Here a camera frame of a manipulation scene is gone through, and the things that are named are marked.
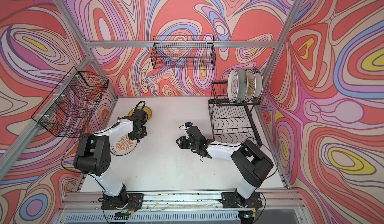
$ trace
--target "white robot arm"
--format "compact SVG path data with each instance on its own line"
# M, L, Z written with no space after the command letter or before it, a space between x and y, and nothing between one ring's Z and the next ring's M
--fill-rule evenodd
M111 154L109 144L117 142L122 136L127 135L131 140L137 140L147 135L144 124L148 114L143 110L145 102L139 102L132 116L118 118L117 123L104 130L93 134L85 134L79 140L79 145L73 161L75 168L82 173L92 176L103 188L103 199L112 203L117 209L125 208L128 202L126 187L109 169Z
M234 205L238 207L247 207L250 203L250 197L260 187L261 183L267 177L273 168L273 162L265 155L260 146L246 139L242 143L227 144L214 140L206 139L197 126L192 123L185 123L185 137L180 137L176 143L180 149L191 149L201 157L220 158L233 161L243 176L239 186L230 195L231 202L228 207Z

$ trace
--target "wire mesh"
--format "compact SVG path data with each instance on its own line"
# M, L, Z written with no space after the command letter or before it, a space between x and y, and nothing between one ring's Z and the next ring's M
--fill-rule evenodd
M214 139L224 143L241 143L248 137L260 140L248 105L259 103L232 103L228 100L227 82L212 82L208 102Z
M209 104L214 139L224 143L241 143L248 137L256 138L243 106Z
M56 137L80 137L107 87L107 78L78 71L45 114L38 121L32 119Z
M153 69L215 68L216 50L213 36L153 36L153 40Z

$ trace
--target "wall-mounted basket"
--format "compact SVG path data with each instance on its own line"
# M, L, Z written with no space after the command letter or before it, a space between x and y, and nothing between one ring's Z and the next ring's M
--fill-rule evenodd
M214 39L212 35L153 36L153 69L214 70Z
M31 118L56 137L80 137L83 135L108 88L108 79L96 73L77 71L69 85L41 116Z

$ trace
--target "colorful wall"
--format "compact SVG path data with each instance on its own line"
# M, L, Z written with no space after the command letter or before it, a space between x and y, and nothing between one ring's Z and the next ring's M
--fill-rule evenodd
M293 0L66 0L89 40L152 40L153 35L214 35L216 40L277 40ZM264 68L271 49L217 49L214 71L153 70L150 48L96 48L118 96L210 95L231 68Z
M52 0L0 0L0 157L71 67L84 58ZM113 98L106 93L89 131L104 125ZM0 182L0 224L48 223L79 174L60 166L75 139L42 129ZM74 150L64 160L72 167Z
M262 100L315 223L384 222L384 0L305 0Z

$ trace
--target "red swirl pattern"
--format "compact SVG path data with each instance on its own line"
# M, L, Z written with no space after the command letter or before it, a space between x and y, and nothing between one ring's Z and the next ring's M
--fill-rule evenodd
M314 223L384 222L383 17L384 0L305 0L268 80L263 118Z

